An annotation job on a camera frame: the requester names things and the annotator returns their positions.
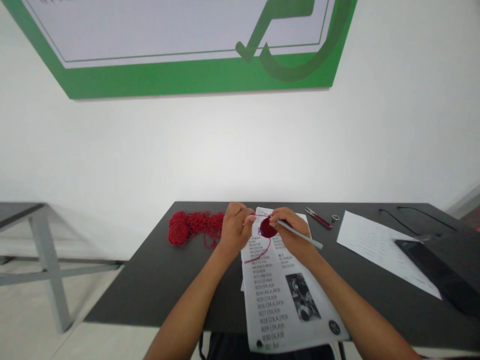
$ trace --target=finger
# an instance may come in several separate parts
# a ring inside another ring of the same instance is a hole
[[[225,213],[225,215],[235,216],[236,214],[239,213],[240,210],[241,210],[241,208],[240,208],[240,203],[239,203],[239,202],[235,202],[235,201],[231,201],[231,202],[228,204],[228,207],[226,208],[226,213]]]
[[[303,225],[303,222],[304,222],[304,220],[300,216],[298,216],[294,212],[291,213],[290,211],[278,212],[269,219],[270,223],[277,222],[278,220],[285,220],[287,223],[291,225],[292,228],[298,231],[300,230],[300,227]]]
[[[256,219],[257,217],[255,215],[248,215],[245,218],[243,228],[241,229],[241,237],[243,240],[248,240],[252,236],[252,225]]]
[[[273,210],[270,214],[270,216],[275,215],[276,213],[280,213],[288,209],[288,207],[278,207],[275,210]]]
[[[270,222],[276,222],[278,220],[287,220],[288,214],[284,211],[279,211],[275,214],[270,215]]]
[[[287,235],[288,233],[289,233],[290,235],[293,235],[293,233],[292,233],[290,230],[288,230],[287,228],[283,227],[282,225],[280,225],[280,224],[277,223],[277,222],[271,222],[271,223],[270,223],[270,226],[271,226],[272,228],[274,228],[274,229],[278,232],[278,234],[280,235],[280,237],[281,237],[282,239],[283,239],[283,235]]]
[[[239,213],[238,213],[238,218],[243,222],[245,221],[245,218],[249,215],[255,214],[255,211],[251,208],[243,208]]]

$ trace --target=hand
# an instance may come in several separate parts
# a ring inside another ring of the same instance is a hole
[[[257,218],[253,215],[254,213],[255,211],[240,202],[232,201],[228,204],[217,248],[220,248],[227,256],[231,256],[232,260],[247,245],[252,236],[252,225]]]
[[[307,266],[313,257],[319,255],[315,246],[277,223],[278,220],[287,221],[299,233],[311,238],[309,225],[293,210],[288,207],[280,207],[273,210],[270,216],[270,226],[278,231],[285,247],[303,265]]]

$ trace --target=yarn ball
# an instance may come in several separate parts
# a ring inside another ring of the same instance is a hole
[[[224,213],[211,214],[210,211],[192,212],[177,211],[168,221],[168,242],[174,246],[184,246],[188,240],[203,233],[203,244],[212,249],[217,246],[217,240],[222,237]],[[207,245],[206,235],[212,239]]]

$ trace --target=green frame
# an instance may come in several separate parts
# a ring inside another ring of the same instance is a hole
[[[330,27],[339,7],[349,7],[345,9],[348,10],[347,19],[338,41],[315,71],[300,80],[278,80],[266,71],[259,56],[250,63],[238,57],[66,69],[22,1],[2,2],[70,99],[331,87],[357,4],[357,0],[336,0]],[[316,54],[275,55],[273,58],[283,67],[295,68],[308,63]]]

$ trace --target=red scissors handle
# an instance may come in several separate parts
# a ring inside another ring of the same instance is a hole
[[[333,226],[329,222],[325,221],[322,219],[320,216],[318,216],[316,213],[311,214],[315,220],[317,220],[320,224],[322,224],[324,227],[326,227],[328,230],[332,230]]]

